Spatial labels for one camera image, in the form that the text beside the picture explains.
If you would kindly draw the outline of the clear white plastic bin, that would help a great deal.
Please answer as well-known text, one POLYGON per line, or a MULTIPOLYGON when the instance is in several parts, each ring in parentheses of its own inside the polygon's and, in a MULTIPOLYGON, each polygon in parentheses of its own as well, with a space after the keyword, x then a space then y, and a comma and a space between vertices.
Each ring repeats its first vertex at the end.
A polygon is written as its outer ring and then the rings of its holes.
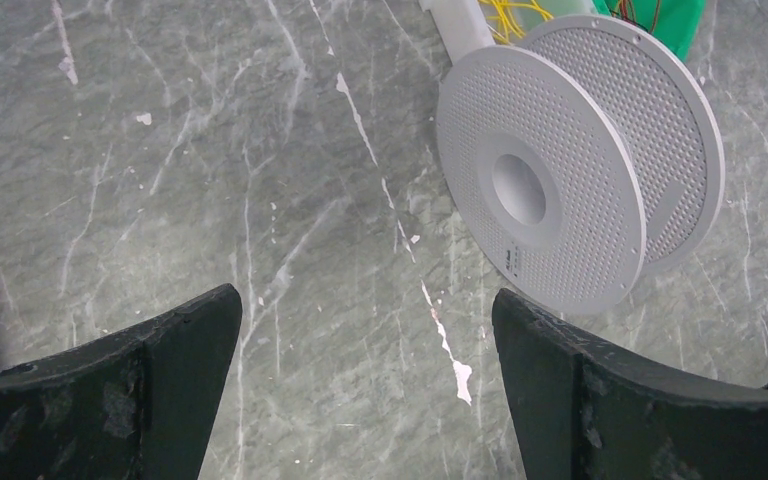
POLYGON ((515 45, 557 17, 599 14, 592 0, 420 0, 452 62, 491 45, 515 45))

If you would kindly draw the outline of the grey perforated cable spool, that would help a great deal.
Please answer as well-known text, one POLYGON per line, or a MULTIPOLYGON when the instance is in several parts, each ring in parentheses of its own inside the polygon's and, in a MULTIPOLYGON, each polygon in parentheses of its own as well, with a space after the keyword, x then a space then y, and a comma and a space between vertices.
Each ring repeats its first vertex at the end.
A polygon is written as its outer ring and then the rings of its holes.
POLYGON ((684 63, 620 19, 567 15, 457 57, 436 111, 444 176, 481 250, 532 301, 594 315, 711 230, 725 158, 684 63))

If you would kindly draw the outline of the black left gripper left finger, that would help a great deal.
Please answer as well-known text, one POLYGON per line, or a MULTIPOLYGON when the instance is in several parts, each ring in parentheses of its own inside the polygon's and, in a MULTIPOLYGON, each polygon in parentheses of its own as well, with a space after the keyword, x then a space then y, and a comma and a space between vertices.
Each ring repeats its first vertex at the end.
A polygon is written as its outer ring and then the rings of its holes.
POLYGON ((220 285, 164 314, 0 370, 0 479, 195 479, 241 321, 220 285))

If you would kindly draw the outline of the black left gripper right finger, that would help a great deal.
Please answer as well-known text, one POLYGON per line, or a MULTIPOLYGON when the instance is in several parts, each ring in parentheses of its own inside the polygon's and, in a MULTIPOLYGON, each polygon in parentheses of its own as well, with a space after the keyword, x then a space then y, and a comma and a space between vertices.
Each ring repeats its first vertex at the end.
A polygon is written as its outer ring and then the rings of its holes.
POLYGON ((528 478, 768 479, 768 384, 655 362, 507 289, 492 325, 528 478))

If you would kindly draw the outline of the green plastic bin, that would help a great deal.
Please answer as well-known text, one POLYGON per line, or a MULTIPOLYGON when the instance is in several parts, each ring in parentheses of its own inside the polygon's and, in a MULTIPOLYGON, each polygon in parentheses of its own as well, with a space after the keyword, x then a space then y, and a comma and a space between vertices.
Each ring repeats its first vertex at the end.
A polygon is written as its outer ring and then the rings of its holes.
POLYGON ((632 23, 685 60, 704 12, 705 0, 595 0, 599 13, 632 23))

